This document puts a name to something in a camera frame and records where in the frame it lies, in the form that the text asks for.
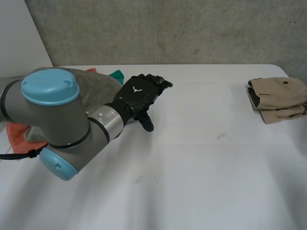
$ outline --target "gray cloth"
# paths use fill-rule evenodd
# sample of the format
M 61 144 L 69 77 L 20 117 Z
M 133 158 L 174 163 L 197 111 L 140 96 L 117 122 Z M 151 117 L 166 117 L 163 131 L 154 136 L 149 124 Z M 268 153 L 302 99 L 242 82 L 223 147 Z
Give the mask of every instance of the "gray cloth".
M 80 97 L 86 112 L 99 108 L 100 106 L 112 102 L 115 94 L 122 85 L 114 78 L 101 74 L 87 72 L 79 69 L 67 68 L 39 68 L 33 72 L 43 69 L 64 69 L 71 72 L 80 87 Z M 13 77 L 14 79 L 23 79 L 24 77 Z M 29 127 L 24 134 L 27 142 L 46 141 L 42 130 L 39 127 Z

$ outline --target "green cloth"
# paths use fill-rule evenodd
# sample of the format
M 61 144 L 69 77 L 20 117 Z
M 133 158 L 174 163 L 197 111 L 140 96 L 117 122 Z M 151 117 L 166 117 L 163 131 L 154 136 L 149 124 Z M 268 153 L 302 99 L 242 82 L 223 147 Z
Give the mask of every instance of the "green cloth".
M 118 80 L 120 82 L 120 84 L 124 84 L 124 75 L 120 70 L 116 70 L 114 73 L 111 73 L 109 76 L 111 76 L 112 78 Z

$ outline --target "light blue joint cap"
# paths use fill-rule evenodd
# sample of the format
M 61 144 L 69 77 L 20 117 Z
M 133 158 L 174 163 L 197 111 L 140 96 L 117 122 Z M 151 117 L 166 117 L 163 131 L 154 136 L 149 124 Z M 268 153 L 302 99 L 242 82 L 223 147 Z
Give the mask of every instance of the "light blue joint cap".
M 63 69 L 31 73 L 23 80 L 21 91 L 28 101 L 47 106 L 67 104 L 80 94 L 75 76 Z
M 39 158 L 53 174 L 64 181 L 69 181 L 79 173 L 75 167 L 50 149 L 43 148 L 39 154 Z

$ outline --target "black cable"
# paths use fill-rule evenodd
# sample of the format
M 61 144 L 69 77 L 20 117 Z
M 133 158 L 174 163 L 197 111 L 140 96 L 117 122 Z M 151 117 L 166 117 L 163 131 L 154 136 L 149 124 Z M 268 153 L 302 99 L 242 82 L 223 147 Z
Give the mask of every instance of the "black cable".
M 32 149 L 28 151 L 27 153 L 14 153 L 14 154 L 0 154 L 0 160 L 20 160 L 24 158 L 34 158 L 39 155 L 39 153 L 43 150 L 44 147 L 46 147 L 48 144 L 38 148 L 38 149 Z

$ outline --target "orange cloth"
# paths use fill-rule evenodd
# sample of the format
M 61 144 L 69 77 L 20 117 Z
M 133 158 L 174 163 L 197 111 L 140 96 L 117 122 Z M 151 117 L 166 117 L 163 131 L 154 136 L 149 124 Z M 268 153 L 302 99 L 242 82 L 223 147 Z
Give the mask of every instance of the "orange cloth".
M 97 73 L 95 68 L 88 69 L 87 71 Z M 47 142 L 26 142 L 24 140 L 24 133 L 29 127 L 10 122 L 6 123 L 6 132 L 14 153 L 28 153 L 30 150 L 39 149 L 47 144 Z

